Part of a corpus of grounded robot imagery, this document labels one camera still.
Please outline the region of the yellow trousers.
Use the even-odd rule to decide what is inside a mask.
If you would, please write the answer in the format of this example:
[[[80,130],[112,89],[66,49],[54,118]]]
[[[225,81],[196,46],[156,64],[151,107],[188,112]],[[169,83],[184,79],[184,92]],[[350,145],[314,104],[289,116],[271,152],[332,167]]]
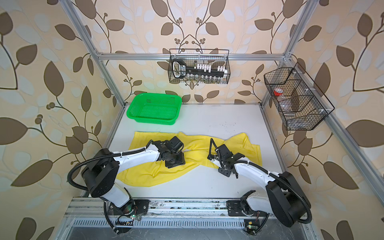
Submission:
[[[127,169],[117,175],[117,179],[126,185],[133,187],[153,187],[175,180],[198,166],[217,169],[218,166],[208,160],[210,139],[209,136],[189,136],[179,133],[155,133],[135,132],[130,149],[144,147],[150,140],[165,141],[173,137],[179,138],[184,143],[186,164],[172,169],[165,167],[164,161],[145,163]],[[226,145],[233,153],[245,155],[253,163],[262,165],[262,154],[259,145],[253,145],[245,133],[235,135],[227,140],[214,138],[214,142],[220,146]]]

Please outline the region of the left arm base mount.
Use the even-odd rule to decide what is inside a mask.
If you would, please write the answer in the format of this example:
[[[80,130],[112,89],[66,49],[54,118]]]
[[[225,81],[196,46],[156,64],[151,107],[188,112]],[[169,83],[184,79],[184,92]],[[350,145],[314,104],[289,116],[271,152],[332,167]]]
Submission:
[[[149,210],[150,200],[146,199],[130,199],[122,207],[116,207],[113,203],[110,204],[108,210],[115,216],[122,215],[142,215]]]

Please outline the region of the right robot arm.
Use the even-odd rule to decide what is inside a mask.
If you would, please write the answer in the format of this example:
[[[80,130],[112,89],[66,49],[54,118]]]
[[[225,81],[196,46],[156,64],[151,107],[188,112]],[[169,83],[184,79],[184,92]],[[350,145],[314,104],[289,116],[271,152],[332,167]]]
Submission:
[[[274,215],[286,227],[292,227],[294,223],[312,222],[311,203],[291,173],[279,174],[266,170],[245,155],[233,154],[226,145],[217,146],[215,142],[210,143],[208,160],[218,166],[220,174],[246,177],[267,193],[266,197],[261,197],[255,190],[250,190],[240,198],[238,204],[228,203],[230,216],[253,217],[264,212]]]

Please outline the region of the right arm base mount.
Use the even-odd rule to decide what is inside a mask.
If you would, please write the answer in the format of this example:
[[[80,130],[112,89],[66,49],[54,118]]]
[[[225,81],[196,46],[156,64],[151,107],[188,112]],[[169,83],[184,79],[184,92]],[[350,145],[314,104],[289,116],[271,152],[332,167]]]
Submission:
[[[267,213],[254,211],[245,200],[228,200],[226,202],[228,215],[230,217],[266,217]]]

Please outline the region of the green plastic basket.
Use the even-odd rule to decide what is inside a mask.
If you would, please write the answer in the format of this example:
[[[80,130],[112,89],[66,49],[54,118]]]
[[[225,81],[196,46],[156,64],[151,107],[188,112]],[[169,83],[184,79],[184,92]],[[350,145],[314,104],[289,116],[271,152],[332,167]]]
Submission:
[[[176,95],[142,93],[127,110],[127,117],[138,123],[173,125],[179,117],[182,98]]]

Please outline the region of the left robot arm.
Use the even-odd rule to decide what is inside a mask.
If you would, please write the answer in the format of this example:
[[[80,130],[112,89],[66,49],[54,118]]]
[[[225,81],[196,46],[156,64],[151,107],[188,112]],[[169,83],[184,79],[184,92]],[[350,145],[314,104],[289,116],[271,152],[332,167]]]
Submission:
[[[184,144],[177,137],[165,141],[150,140],[145,147],[124,151],[110,152],[100,150],[95,160],[86,164],[82,178],[93,198],[111,202],[117,208],[125,208],[132,203],[129,192],[116,184],[117,175],[130,168],[146,163],[165,162],[168,169],[186,163],[182,152]]]

